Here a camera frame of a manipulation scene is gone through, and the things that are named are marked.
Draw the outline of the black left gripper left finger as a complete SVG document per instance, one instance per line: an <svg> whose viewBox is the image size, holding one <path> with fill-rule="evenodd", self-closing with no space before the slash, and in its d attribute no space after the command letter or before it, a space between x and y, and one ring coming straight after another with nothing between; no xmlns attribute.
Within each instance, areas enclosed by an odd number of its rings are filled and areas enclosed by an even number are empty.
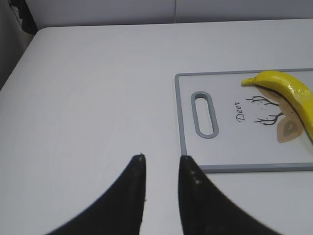
<svg viewBox="0 0 313 235"><path fill-rule="evenodd" d="M146 192L146 159L132 157L116 181L92 205L51 235L138 235Z"/></svg>

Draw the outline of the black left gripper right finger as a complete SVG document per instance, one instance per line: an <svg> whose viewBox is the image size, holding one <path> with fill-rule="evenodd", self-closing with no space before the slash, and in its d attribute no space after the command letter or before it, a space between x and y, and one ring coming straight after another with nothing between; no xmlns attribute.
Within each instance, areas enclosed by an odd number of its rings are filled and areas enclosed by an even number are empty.
<svg viewBox="0 0 313 235"><path fill-rule="evenodd" d="M191 156L181 156L179 212L185 235L275 235L229 200Z"/></svg>

